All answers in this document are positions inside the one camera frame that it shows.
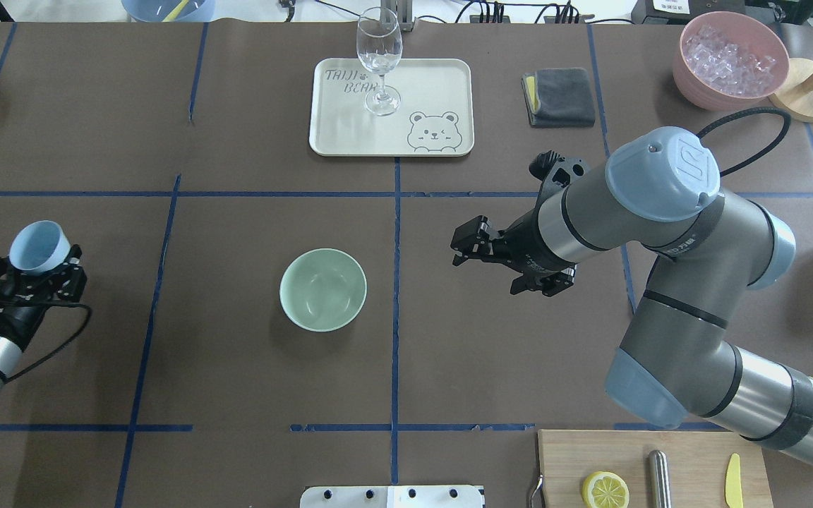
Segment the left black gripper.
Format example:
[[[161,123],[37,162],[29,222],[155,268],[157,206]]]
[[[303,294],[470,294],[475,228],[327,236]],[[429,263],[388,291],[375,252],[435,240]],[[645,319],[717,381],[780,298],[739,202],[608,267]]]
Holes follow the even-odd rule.
[[[78,303],[86,289],[88,277],[80,264],[82,248],[71,245],[68,256],[51,277],[14,279],[9,257],[0,257],[0,282],[8,283],[12,296],[0,300],[0,332],[36,332],[42,324],[49,302],[59,300]]]

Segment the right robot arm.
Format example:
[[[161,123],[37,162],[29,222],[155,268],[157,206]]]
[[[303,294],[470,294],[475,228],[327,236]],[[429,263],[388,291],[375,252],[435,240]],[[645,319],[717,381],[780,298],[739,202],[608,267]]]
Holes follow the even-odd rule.
[[[455,229],[450,246],[455,266],[473,258],[515,270],[513,295],[554,296],[573,285],[579,263],[639,242],[657,258],[614,354],[607,395],[662,430],[695,415],[813,465],[813,378],[725,340],[743,293],[774,284],[796,254],[786,222],[723,189],[725,171],[702,142],[761,113],[782,118],[774,149],[790,114],[750,107],[697,134],[661,126],[594,169],[541,153],[529,165],[540,182],[533,208],[507,229],[477,216]]]

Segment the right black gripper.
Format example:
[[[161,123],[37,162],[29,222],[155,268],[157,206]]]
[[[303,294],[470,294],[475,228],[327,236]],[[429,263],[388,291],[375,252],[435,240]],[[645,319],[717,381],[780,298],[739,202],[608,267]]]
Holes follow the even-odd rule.
[[[555,272],[555,255],[541,238],[536,215],[523,215],[500,231],[487,216],[474,217],[454,230],[450,248],[455,267],[466,260],[514,265],[523,274],[512,281],[510,295],[530,291],[554,296],[574,286],[577,276],[577,267]]]

